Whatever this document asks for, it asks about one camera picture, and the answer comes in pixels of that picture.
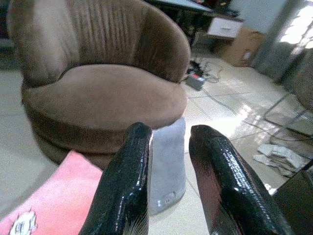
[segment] wall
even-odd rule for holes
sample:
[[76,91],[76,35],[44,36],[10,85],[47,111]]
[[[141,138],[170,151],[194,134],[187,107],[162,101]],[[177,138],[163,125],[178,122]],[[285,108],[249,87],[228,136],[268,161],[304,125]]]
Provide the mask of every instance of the wall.
[[241,12],[244,25],[267,33],[287,0],[233,0],[230,8]]

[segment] electrical cable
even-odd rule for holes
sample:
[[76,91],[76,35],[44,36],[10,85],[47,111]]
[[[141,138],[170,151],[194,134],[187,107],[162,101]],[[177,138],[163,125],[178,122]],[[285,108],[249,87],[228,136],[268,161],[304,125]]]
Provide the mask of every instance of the electrical cable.
[[[203,88],[202,90],[204,91],[204,93],[205,93],[211,100],[213,100],[214,102],[216,102],[216,103],[218,103],[218,104],[224,106],[225,108],[227,108],[229,111],[231,111],[231,112],[233,113],[234,116],[237,116],[237,115],[238,115],[237,112],[234,111],[231,107],[229,107],[228,105],[226,105],[226,104],[220,102],[219,100],[217,100],[216,98],[214,98],[213,96],[211,96],[211,95],[209,94],[209,92],[208,92],[206,89]],[[248,125],[250,125],[250,126],[254,126],[254,127],[258,128],[258,129],[261,129],[262,131],[264,131],[265,133],[267,133],[270,137],[274,137],[274,138],[276,138],[276,139],[278,139],[278,140],[281,140],[281,141],[297,142],[297,141],[310,141],[310,140],[313,140],[313,138],[307,138],[307,139],[304,139],[304,140],[286,140],[286,139],[282,139],[282,138],[276,137],[275,135],[271,134],[270,132],[268,132],[267,130],[265,130],[264,128],[262,128],[262,127],[260,127],[260,126],[258,126],[258,125],[252,124],[252,123],[247,122],[247,121],[245,121],[245,120],[243,120],[242,122],[245,123],[245,124],[248,124]]]
[[[195,59],[192,61],[193,64],[197,64],[197,69],[198,70],[202,70],[202,61],[203,61],[203,58],[201,59],[200,62],[197,62],[197,59],[198,59],[198,55],[196,55]],[[208,72],[210,72],[212,69],[207,69],[208,65],[209,64],[212,64],[216,67],[219,67],[220,69],[218,70],[216,76],[212,75],[212,74],[208,74]],[[216,63],[213,63],[213,62],[210,62],[210,61],[206,61],[205,63],[205,66],[204,66],[204,69],[205,70],[202,70],[203,71],[203,77],[205,78],[205,80],[209,83],[218,83],[221,79],[221,72],[224,70],[223,66],[221,65],[218,65]],[[227,108],[229,111],[231,111],[233,113],[234,116],[237,116],[238,114],[236,113],[236,111],[234,111],[231,107],[229,107],[228,105],[220,102],[219,100],[215,99],[214,97],[212,97],[209,92],[207,90],[205,90],[204,88],[202,89],[204,91],[204,93],[210,98],[212,99],[214,102],[224,106],[225,108]],[[310,141],[310,140],[313,140],[313,138],[307,138],[307,139],[304,139],[304,140],[286,140],[286,139],[282,139],[282,138],[279,138],[279,137],[276,137],[275,135],[271,134],[270,132],[268,132],[267,130],[265,130],[264,128],[258,126],[258,125],[255,125],[255,124],[252,124],[252,123],[249,123],[245,120],[242,121],[243,123],[245,124],[248,124],[250,126],[253,126],[253,127],[256,127],[262,131],[264,131],[265,133],[267,133],[268,135],[270,135],[270,137],[274,137],[278,140],[282,140],[282,141],[290,141],[290,142],[296,142],[296,141]]]

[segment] wire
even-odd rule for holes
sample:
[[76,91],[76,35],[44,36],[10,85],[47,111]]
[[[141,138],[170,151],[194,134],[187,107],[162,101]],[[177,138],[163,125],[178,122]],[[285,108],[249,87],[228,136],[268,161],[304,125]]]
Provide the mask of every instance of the wire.
[[[216,76],[212,75],[212,74],[206,74],[207,72],[211,71],[211,69],[207,70],[208,64],[212,64],[215,65],[216,67],[219,67],[220,70],[218,70],[218,72],[216,73]],[[207,61],[205,63],[205,67],[204,67],[204,78],[206,79],[206,81],[208,81],[209,83],[218,83],[221,79],[221,72],[224,70],[223,66],[215,64],[213,62]]]
[[[229,111],[231,111],[231,112],[233,113],[234,116],[237,116],[237,115],[238,115],[237,112],[236,112],[235,110],[233,110],[231,107],[229,107],[228,105],[226,105],[226,104],[220,102],[219,100],[217,100],[216,98],[214,98],[213,96],[211,96],[211,95],[209,94],[209,92],[208,92],[206,89],[203,88],[202,90],[204,91],[204,93],[205,93],[211,100],[213,100],[214,102],[216,102],[216,103],[218,103],[218,104],[224,106],[225,108],[227,108]],[[259,129],[261,129],[262,131],[264,131],[265,133],[267,133],[268,135],[270,135],[270,137],[274,137],[274,138],[276,138],[276,139],[278,139],[278,140],[281,140],[281,141],[297,142],[297,141],[310,141],[310,140],[313,140],[313,138],[307,138],[307,139],[304,139],[304,140],[286,140],[286,139],[282,139],[282,138],[276,137],[275,135],[271,134],[270,132],[268,132],[267,130],[265,130],[264,128],[262,128],[262,127],[260,127],[260,126],[258,126],[258,125],[255,125],[255,124],[252,124],[252,123],[250,123],[250,122],[247,122],[246,120],[243,120],[242,122],[245,123],[245,124],[248,124],[248,125],[250,125],[250,126],[254,126],[254,127],[256,127],[256,128],[259,128]]]

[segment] velvet upholstery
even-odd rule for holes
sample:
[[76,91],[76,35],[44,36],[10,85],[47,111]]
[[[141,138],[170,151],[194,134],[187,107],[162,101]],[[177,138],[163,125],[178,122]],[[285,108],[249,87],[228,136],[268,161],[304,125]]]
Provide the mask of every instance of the velvet upholstery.
[[[35,131],[33,131],[33,136],[41,151],[49,157],[53,162],[60,164],[67,156],[68,149],[61,148],[50,141],[40,137]],[[109,163],[114,158],[115,153],[111,154],[92,154],[84,153],[84,157],[88,159],[92,164],[98,166],[100,169],[106,169]]]
[[188,41],[141,0],[12,0],[8,30],[26,113],[48,144],[110,155],[132,123],[157,129],[184,112]]

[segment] white drawer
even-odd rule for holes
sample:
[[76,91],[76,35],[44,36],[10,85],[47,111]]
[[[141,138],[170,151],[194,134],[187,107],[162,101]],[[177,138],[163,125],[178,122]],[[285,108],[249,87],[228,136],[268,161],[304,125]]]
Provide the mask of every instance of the white drawer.
[[242,24],[243,23],[240,21],[232,21],[215,17],[211,22],[207,34],[235,38]]

